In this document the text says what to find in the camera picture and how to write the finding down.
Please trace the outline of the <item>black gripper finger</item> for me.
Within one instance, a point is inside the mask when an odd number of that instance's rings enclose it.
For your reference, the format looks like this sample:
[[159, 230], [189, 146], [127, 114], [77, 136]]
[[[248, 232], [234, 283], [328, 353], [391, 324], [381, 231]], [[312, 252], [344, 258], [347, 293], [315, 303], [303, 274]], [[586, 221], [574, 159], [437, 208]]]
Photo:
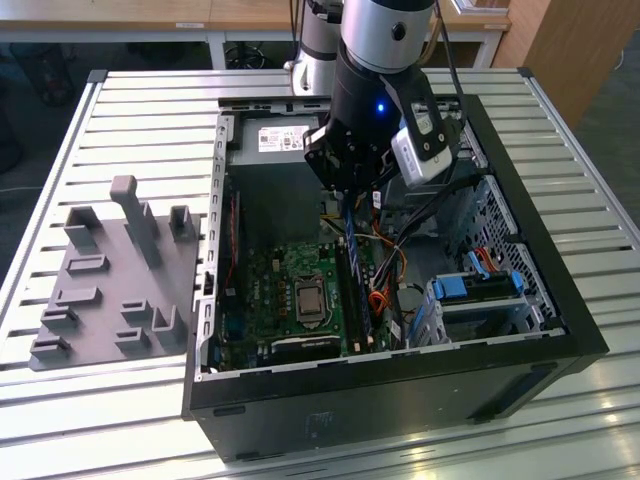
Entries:
[[329, 191], [353, 192], [353, 173], [329, 143], [326, 127], [310, 129], [303, 134], [304, 159], [321, 184]]
[[355, 164], [355, 191], [358, 194], [379, 190], [399, 173], [393, 150], [368, 149]]

